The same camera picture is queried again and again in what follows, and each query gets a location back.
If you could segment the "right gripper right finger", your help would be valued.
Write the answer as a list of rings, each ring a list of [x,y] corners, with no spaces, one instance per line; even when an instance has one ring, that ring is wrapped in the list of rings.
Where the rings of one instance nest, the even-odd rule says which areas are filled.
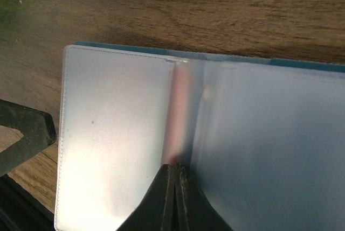
[[[176,164],[175,230],[232,230],[211,206],[189,167]]]

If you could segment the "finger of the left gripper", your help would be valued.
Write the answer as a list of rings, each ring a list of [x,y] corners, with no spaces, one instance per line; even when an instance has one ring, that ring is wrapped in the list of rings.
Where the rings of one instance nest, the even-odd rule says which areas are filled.
[[[51,114],[6,100],[1,100],[1,126],[16,129],[23,135],[1,152],[1,176],[57,140]]]

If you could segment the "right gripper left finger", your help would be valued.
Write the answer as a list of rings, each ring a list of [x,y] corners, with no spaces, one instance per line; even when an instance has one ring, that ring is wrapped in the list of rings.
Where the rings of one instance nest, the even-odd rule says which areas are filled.
[[[174,230],[175,167],[162,165],[137,208],[118,230]]]

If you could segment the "red card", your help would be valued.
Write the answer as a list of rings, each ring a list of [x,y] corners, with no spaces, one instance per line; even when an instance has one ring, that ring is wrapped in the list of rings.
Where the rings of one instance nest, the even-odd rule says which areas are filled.
[[[174,165],[184,151],[187,136],[188,100],[189,100],[189,71],[176,66],[173,70],[167,125],[165,131],[165,151],[162,162]]]

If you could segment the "blue leather card holder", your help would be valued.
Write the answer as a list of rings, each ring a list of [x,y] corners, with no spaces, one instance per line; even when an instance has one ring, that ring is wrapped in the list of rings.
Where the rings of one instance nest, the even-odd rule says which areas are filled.
[[[344,230],[343,65],[83,42],[64,50],[56,230],[118,230],[170,165],[176,66],[176,164],[233,230]]]

